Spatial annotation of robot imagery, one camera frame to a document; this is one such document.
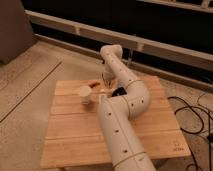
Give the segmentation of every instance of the speckled floor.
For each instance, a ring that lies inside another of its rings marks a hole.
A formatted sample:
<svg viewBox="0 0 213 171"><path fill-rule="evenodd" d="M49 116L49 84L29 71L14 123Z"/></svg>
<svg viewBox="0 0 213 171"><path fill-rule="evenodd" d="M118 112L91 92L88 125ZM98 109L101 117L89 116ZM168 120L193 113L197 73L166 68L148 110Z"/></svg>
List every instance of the speckled floor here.
<svg viewBox="0 0 213 171"><path fill-rule="evenodd" d="M46 43L40 42L40 44L52 49L49 53L54 53L53 58L62 60L62 64L4 122L0 123L0 171L42 171L39 162L56 81L100 78L100 73L103 69L100 60L63 50ZM161 83L165 87L167 96L179 96L191 104L196 104L197 98L203 93L201 90L162 79ZM212 94L207 94L201 99L202 104L211 108L213 108L212 101ZM181 104L171 101L171 105L175 110ZM177 117L180 125L185 128L196 129L200 126L198 120L194 119L188 110L180 113ZM208 171L208 145L206 142L202 138L193 135L186 135L186 139L195 152L199 165L204 171ZM192 159L190 157L169 159L158 170L182 171L191 162ZM67 170L112 171L113 169L111 165L101 165L68 168ZM48 171L57 171L57 169L49 169Z"/></svg>

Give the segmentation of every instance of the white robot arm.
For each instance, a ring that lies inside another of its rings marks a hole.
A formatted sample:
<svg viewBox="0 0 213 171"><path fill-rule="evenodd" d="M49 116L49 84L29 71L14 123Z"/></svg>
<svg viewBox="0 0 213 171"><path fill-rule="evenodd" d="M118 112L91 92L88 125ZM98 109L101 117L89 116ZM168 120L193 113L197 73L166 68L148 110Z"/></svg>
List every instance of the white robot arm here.
<svg viewBox="0 0 213 171"><path fill-rule="evenodd" d="M105 81L117 77L127 92L111 98L105 94L99 97L98 117L115 171L155 171L128 120L148 108L149 91L142 80L120 61L120 45L102 47L101 55L106 62Z"/></svg>

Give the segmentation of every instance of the wooden plank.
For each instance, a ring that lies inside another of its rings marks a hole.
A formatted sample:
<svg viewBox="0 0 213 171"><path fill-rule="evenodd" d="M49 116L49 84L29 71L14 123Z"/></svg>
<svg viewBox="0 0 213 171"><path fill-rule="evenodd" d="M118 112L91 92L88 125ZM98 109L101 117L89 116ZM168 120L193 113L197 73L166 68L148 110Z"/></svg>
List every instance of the wooden plank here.
<svg viewBox="0 0 213 171"><path fill-rule="evenodd" d="M131 122L146 151L153 159L190 155L159 79L149 76L143 80L149 87L152 103ZM110 162L96 116L98 91L105 88L103 82L92 93L92 106L81 105L77 95L81 85L93 81L100 80L58 81L56 90L70 91L55 95L41 160L43 168Z"/></svg>
<svg viewBox="0 0 213 171"><path fill-rule="evenodd" d="M188 156L190 152L179 130L153 132L140 136L152 159ZM46 140L42 168L110 163L103 136Z"/></svg>
<svg viewBox="0 0 213 171"><path fill-rule="evenodd" d="M166 5L170 7L183 8L183 9L206 12L206 13L213 13L213 8L203 8L203 5L196 5L192 3L167 1L167 0L137 0L137 1L159 4L159 5Z"/></svg>
<svg viewBox="0 0 213 171"><path fill-rule="evenodd" d="M131 68L134 68L135 70L138 70L150 75L156 75L158 77L164 78L166 80L174 81L179 84L184 84L186 86L190 86L196 89L201 89L201 90L205 90L207 92L213 93L212 84L208 84L208 83L198 81L192 78L177 75L168 71L163 71L161 69L157 69L144 64L138 64L136 62L132 62Z"/></svg>
<svg viewBox="0 0 213 171"><path fill-rule="evenodd" d="M56 45L56 46L59 46L59 47L62 47L62 48L68 49L68 50L76 51L76 52L82 53L84 55L95 57L97 59L102 59L102 57L100 56L100 53L96 52L96 51L92 51L92 50L89 50L89 49L86 49L86 48L78 47L78 46L72 45L70 43L66 43L66 42L63 42L63 41L59 41L59 40L52 39L52 38L45 37L45 36L41 36L41 35L37 35L37 38L39 40L44 41L44 42L48 42L50 44L53 44L53 45ZM130 67L132 69L141 71L143 73L147 73L147 74L150 74L150 75L156 75L158 77L161 77L161 78L173 81L173 82L177 82L177 83L185 84L187 86L194 87L194 88L197 88L197 89L213 92L213 86L211 84L204 83L202 81L198 81L198 80L195 80L195 79L192 79L192 78L188 78L188 77L181 76L181 75L178 75L178 74L174 74L174 73L171 73L171 72L167 72L167 71L164 71L164 70L161 70L161 69L157 69L157 68L154 68L154 67L151 67L151 66L148 66L148 65L139 64L139 63L136 63L136 62L132 62Z"/></svg>
<svg viewBox="0 0 213 171"><path fill-rule="evenodd" d="M160 43L32 11L26 11L26 13L29 16L30 21L34 24L109 44L118 43L124 48L213 71L212 54Z"/></svg>
<svg viewBox="0 0 213 171"><path fill-rule="evenodd" d="M83 55L87 55L87 56L94 57L97 59L100 59L100 57L101 57L99 52L96 52L96 51L88 49L88 48L84 48L84 47L77 46L77 45L74 45L71 43L63 42L63 41L53 39L50 37L42 36L39 34L35 34L35 36L40 41L44 41L46 43L50 43L52 45L59 46L64 49L67 49L67 50L75 51L75 52L81 53Z"/></svg>

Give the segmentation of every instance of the paper cup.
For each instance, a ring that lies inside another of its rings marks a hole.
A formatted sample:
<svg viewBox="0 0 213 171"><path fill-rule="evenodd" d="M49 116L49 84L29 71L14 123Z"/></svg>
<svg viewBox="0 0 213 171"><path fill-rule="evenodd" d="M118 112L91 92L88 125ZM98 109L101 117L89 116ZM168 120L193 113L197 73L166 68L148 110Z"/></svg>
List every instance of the paper cup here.
<svg viewBox="0 0 213 171"><path fill-rule="evenodd" d="M79 96L82 104L89 104L91 102L92 89L89 86L81 86L79 89Z"/></svg>

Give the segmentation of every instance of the wooden tabletop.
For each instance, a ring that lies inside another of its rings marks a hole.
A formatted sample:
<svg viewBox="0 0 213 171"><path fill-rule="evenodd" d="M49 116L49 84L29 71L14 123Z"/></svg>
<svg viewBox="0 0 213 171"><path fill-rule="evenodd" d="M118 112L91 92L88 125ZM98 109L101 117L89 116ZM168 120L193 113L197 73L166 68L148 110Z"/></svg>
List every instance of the wooden tabletop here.
<svg viewBox="0 0 213 171"><path fill-rule="evenodd" d="M152 159L189 156L190 150L159 79L143 77L152 95L147 112L131 120ZM93 81L92 103L82 105L79 87ZM58 81L41 158L42 168L56 168L111 162L96 115L101 80Z"/></svg>

